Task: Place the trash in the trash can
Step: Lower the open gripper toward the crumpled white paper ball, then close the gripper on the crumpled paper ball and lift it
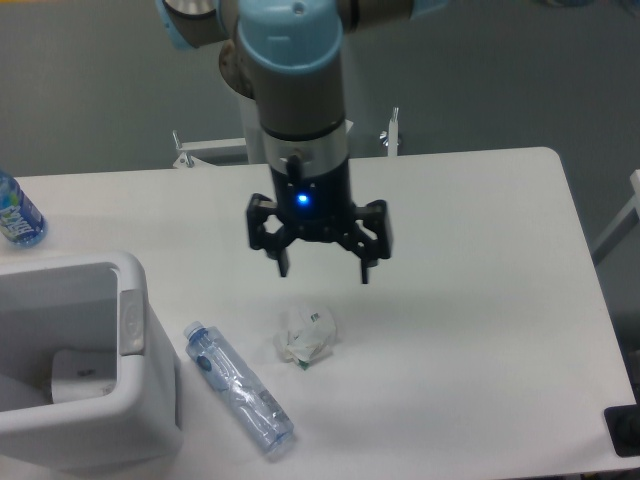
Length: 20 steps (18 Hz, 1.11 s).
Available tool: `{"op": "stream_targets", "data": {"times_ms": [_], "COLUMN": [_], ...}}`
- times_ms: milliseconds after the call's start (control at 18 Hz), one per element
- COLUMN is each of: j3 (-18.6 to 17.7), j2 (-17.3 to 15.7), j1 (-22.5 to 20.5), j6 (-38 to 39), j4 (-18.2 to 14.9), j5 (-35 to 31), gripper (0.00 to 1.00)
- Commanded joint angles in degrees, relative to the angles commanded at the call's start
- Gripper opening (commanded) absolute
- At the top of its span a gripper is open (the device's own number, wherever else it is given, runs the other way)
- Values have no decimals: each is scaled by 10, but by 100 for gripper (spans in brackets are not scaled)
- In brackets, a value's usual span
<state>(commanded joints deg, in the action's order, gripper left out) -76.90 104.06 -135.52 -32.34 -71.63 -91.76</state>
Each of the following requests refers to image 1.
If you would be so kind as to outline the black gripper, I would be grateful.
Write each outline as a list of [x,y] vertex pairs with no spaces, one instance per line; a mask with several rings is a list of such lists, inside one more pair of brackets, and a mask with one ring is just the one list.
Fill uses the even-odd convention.
[[[369,270],[392,256],[392,228],[387,202],[376,200],[356,206],[352,200],[349,159],[321,175],[291,179],[270,169],[276,202],[254,193],[246,209],[249,247],[263,250],[277,262],[279,275],[289,271],[288,229],[309,242],[337,242],[360,261],[361,283],[369,283]],[[266,222],[275,217],[283,223],[269,232]]]

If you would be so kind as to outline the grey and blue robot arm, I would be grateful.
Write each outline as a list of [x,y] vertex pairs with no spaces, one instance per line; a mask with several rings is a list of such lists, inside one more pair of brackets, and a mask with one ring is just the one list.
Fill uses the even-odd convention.
[[160,1],[179,49],[221,44],[227,85],[257,107],[275,194],[254,194],[246,209],[251,248],[289,269],[288,246],[336,243],[363,270],[392,254],[382,200],[358,206],[351,194],[340,53],[346,35],[413,20],[436,1]]

